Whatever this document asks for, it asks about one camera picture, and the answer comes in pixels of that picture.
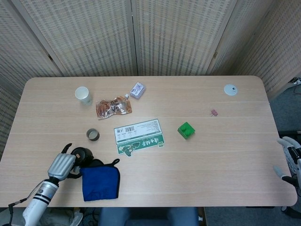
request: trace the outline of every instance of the woven partition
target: woven partition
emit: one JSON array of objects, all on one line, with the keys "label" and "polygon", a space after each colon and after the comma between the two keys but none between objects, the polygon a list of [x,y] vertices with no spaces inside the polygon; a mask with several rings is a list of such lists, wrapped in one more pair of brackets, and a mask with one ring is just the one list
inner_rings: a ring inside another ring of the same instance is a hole
[{"label": "woven partition", "polygon": [[21,0],[69,76],[136,75],[126,0]]},{"label": "woven partition", "polygon": [[216,58],[212,60],[207,74],[230,74],[229,69],[252,38],[274,1],[238,0],[216,50]]},{"label": "woven partition", "polygon": [[137,0],[141,74],[205,74],[235,3]]},{"label": "woven partition", "polygon": [[300,75],[301,1],[279,1],[232,70],[235,74],[259,76],[269,97]]},{"label": "woven partition", "polygon": [[20,91],[32,77],[57,76],[0,1],[0,76]]},{"label": "woven partition", "polygon": [[0,159],[13,124],[20,98],[0,86]]}]

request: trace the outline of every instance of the small box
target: small box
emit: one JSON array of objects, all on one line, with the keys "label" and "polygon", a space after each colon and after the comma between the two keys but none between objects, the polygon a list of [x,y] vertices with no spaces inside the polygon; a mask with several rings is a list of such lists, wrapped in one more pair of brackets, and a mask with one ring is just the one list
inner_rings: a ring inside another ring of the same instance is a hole
[{"label": "small box", "polygon": [[194,128],[188,122],[185,122],[183,125],[181,125],[178,128],[178,132],[185,139],[188,139],[192,134],[194,134],[194,131],[195,131]]},{"label": "small box", "polygon": [[139,99],[144,93],[146,87],[141,83],[137,82],[130,92],[130,96],[136,99]]}]

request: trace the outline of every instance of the small pink object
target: small pink object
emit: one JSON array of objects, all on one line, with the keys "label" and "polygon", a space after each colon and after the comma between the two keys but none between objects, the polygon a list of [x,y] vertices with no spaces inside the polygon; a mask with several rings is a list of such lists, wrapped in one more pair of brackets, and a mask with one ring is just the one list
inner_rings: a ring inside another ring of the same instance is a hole
[{"label": "small pink object", "polygon": [[217,116],[217,115],[218,115],[218,113],[216,112],[216,110],[213,109],[213,110],[211,111],[211,116]]}]

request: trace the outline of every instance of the white round object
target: white round object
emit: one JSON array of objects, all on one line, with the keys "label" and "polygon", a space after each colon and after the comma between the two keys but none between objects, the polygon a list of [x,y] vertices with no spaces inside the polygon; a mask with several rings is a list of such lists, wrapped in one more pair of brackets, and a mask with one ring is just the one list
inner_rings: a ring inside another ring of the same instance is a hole
[{"label": "white round object", "polygon": [[78,100],[83,100],[83,99],[87,98],[88,95],[89,95],[89,90],[87,87],[81,86],[75,90],[75,97]]},{"label": "white round object", "polygon": [[75,97],[84,105],[91,105],[92,98],[87,87],[81,86],[75,90]]},{"label": "white round object", "polygon": [[232,84],[225,85],[224,91],[229,96],[235,96],[238,93],[238,89]]}]

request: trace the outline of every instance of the green toy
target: green toy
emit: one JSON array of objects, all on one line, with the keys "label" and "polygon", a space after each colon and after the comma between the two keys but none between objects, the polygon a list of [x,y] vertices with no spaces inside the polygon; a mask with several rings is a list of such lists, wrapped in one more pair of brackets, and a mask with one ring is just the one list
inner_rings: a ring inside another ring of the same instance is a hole
[{"label": "green toy", "polygon": [[178,132],[184,137],[185,139],[188,139],[191,137],[192,134],[194,134],[194,128],[188,123],[185,122],[183,125],[181,125],[178,128]]}]

